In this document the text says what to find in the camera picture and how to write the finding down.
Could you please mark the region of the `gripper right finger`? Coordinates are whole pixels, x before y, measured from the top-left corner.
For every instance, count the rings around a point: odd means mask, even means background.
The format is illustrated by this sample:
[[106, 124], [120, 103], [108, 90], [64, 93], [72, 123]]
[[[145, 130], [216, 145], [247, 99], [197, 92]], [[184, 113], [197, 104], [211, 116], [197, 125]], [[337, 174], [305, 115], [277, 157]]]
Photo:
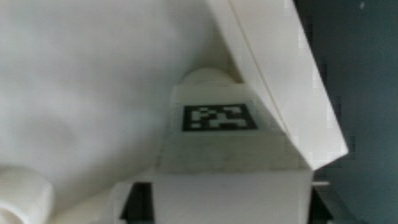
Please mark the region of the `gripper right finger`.
[[330, 183], [312, 183], [307, 224], [348, 224], [350, 211]]

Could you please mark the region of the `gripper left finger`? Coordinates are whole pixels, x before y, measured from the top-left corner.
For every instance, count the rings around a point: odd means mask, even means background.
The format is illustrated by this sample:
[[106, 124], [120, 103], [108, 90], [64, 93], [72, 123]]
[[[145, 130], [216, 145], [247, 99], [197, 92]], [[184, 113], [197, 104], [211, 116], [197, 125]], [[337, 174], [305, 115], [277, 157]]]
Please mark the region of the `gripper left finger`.
[[119, 183], [112, 190], [110, 224], [154, 224], [152, 184]]

